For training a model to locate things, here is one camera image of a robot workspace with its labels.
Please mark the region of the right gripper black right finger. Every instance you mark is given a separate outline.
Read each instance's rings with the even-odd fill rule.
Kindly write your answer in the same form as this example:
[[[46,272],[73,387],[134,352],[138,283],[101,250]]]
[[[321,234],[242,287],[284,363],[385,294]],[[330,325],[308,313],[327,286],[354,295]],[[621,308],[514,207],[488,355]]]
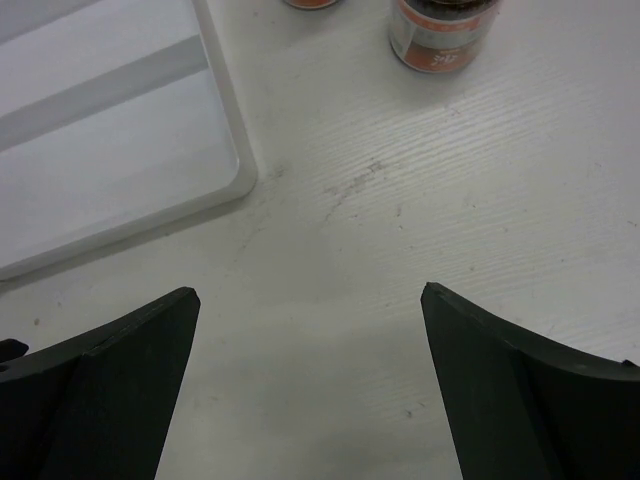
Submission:
[[[421,306],[463,478],[638,478],[638,365],[558,343],[438,283]]]

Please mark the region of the orange label spice jar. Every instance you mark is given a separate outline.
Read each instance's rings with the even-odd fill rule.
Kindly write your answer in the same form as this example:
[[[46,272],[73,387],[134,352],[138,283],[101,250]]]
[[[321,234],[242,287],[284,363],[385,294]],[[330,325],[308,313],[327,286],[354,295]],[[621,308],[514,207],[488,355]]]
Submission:
[[[313,11],[331,7],[339,3],[339,0],[284,0],[284,2],[294,8]]]
[[[499,1],[391,3],[389,40],[408,67],[450,73],[472,62],[499,13]]]

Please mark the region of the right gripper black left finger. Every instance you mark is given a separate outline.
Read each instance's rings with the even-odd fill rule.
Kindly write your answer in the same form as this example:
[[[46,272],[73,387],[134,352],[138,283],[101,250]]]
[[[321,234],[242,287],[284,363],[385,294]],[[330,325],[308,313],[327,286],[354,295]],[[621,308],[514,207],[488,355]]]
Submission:
[[[181,287],[36,352],[2,340],[2,478],[154,478],[200,306]]]

